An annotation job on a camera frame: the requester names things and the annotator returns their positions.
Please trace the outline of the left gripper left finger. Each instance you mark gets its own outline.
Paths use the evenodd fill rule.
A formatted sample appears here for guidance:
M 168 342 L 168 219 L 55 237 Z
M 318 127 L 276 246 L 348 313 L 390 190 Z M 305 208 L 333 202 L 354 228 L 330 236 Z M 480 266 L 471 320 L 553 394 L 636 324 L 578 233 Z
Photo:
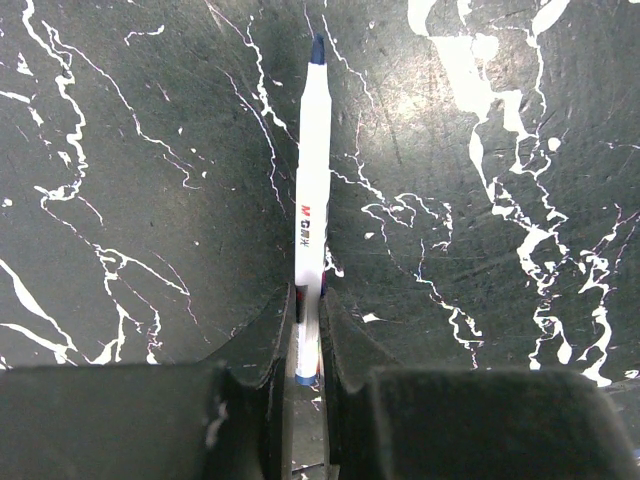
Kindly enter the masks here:
M 208 357 L 1 375 L 5 479 L 288 479 L 295 290 Z

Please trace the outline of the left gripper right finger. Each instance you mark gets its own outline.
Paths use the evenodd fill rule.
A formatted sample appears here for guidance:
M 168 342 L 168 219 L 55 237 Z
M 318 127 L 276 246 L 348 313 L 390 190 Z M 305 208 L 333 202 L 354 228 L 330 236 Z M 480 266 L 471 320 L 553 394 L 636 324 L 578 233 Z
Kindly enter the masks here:
M 635 479 L 612 402 L 566 370 L 406 366 L 328 290 L 320 308 L 329 479 Z

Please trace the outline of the blue marker pen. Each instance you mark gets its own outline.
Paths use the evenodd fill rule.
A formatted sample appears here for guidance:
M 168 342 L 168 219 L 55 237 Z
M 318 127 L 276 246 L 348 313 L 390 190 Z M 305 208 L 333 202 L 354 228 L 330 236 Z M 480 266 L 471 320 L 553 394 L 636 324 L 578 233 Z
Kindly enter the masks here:
M 317 34 L 300 99 L 295 177 L 294 283 L 298 327 L 295 379 L 303 386 L 316 381 L 319 365 L 319 303 L 324 293 L 331 184 L 331 108 L 324 38 Z

